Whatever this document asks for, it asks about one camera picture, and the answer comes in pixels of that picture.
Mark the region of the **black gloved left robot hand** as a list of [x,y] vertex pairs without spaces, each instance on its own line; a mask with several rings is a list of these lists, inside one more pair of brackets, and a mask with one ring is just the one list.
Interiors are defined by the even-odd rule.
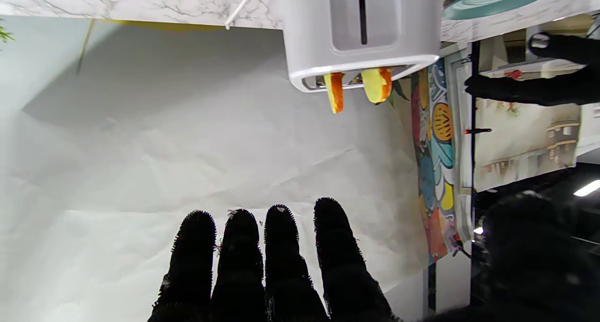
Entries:
[[538,57],[568,60],[584,67],[572,74],[524,81],[473,75],[465,81],[467,93],[502,102],[540,106],[587,105],[600,101],[599,40],[538,32],[529,39],[528,48]]

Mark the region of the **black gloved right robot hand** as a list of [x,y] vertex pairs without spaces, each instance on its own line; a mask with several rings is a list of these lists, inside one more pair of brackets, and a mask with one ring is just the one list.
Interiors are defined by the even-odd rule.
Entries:
[[[570,236],[567,215],[531,190],[491,207],[483,220],[486,301],[427,321],[597,322],[599,271]],[[309,277],[286,206],[268,209],[264,254],[253,214],[240,209],[229,215],[216,281],[216,224],[210,213],[189,213],[174,239],[150,322],[398,321],[368,272],[341,205],[317,200],[314,224],[324,297]]]

